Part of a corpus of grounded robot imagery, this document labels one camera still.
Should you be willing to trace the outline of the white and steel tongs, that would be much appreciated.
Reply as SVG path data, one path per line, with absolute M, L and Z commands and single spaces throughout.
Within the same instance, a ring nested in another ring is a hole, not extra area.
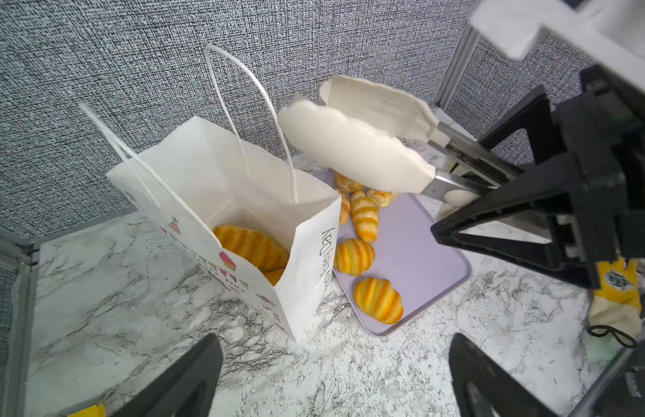
M 282 132 L 309 158 L 371 189 L 421 194 L 463 207 L 523 172 L 403 90 L 333 76 L 320 96 L 322 105 L 295 96 L 281 109 L 277 120 Z M 405 141 L 446 155 L 479 180 L 437 169 Z

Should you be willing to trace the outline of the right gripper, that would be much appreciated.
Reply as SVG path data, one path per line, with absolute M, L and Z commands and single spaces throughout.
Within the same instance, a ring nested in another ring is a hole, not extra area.
M 496 257 L 563 283 L 598 289 L 600 262 L 645 259 L 645 93 L 598 64 L 556 107 L 529 91 L 478 140 L 493 149 L 525 130 L 534 163 L 438 221 L 440 244 Z

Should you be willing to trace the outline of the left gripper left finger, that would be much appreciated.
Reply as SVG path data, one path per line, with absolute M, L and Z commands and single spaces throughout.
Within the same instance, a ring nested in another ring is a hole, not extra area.
M 206 335 L 114 415 L 207 416 L 222 366 L 223 351 L 217 335 Z

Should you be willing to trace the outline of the white paper bag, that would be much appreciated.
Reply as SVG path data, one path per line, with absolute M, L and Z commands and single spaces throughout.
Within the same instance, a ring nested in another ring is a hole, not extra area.
M 235 128 L 199 116 L 139 153 L 99 116 L 92 121 L 120 157 L 108 178 L 130 202 L 221 285 L 300 338 L 333 274 L 340 195 Z M 220 225 L 259 230 L 289 252 L 277 285 L 221 246 Z

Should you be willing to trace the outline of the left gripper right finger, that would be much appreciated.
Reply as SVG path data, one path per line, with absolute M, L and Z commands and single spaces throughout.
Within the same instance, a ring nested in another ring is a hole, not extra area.
M 448 363 L 462 416 L 554 415 L 461 333 L 452 338 Z

